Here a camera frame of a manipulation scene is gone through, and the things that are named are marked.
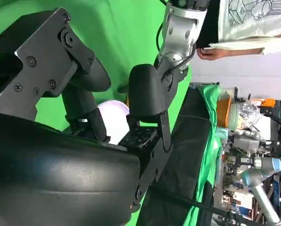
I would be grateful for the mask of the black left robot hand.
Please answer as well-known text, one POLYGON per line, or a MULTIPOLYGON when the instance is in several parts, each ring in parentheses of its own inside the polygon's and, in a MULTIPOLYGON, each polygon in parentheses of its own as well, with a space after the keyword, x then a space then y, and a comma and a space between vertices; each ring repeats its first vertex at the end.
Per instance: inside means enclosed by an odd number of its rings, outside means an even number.
POLYGON ((176 69, 174 72, 171 72, 174 68, 172 63, 166 58, 159 61, 158 57, 154 61, 154 67, 161 80, 165 105, 168 109, 176 95, 179 82, 183 81, 187 76, 188 68, 183 71, 176 69))

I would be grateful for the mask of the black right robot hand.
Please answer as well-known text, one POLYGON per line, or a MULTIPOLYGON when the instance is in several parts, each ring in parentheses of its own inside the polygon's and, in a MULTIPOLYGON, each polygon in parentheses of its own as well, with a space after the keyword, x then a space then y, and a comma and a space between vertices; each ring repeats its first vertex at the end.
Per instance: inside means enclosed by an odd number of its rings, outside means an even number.
POLYGON ((109 143, 93 92, 110 78, 64 8, 0 34, 0 217, 8 226, 122 226, 171 154, 177 81, 150 64, 129 77, 130 130, 109 143))

